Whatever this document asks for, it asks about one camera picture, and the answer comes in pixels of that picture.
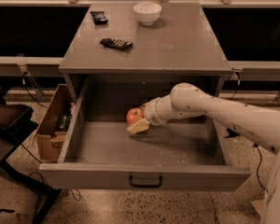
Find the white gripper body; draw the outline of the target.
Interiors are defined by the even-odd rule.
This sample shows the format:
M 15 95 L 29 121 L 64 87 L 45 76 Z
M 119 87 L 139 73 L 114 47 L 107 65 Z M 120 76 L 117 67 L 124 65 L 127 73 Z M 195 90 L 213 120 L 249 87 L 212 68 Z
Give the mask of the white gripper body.
M 144 118 L 148 120 L 151 125 L 159 126 L 164 123 L 164 120 L 157 113 L 158 98 L 148 102 L 148 107 L 144 109 Z

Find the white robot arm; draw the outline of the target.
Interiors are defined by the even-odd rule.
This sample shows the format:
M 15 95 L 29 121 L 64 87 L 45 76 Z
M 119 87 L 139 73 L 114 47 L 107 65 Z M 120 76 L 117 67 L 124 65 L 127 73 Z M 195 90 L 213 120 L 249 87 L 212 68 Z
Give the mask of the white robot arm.
M 179 83 L 168 95 L 139 107 L 136 117 L 128 122 L 127 131 L 140 133 L 151 125 L 200 115 L 219 122 L 275 155 L 260 224 L 280 224 L 280 111 L 221 99 L 192 84 Z

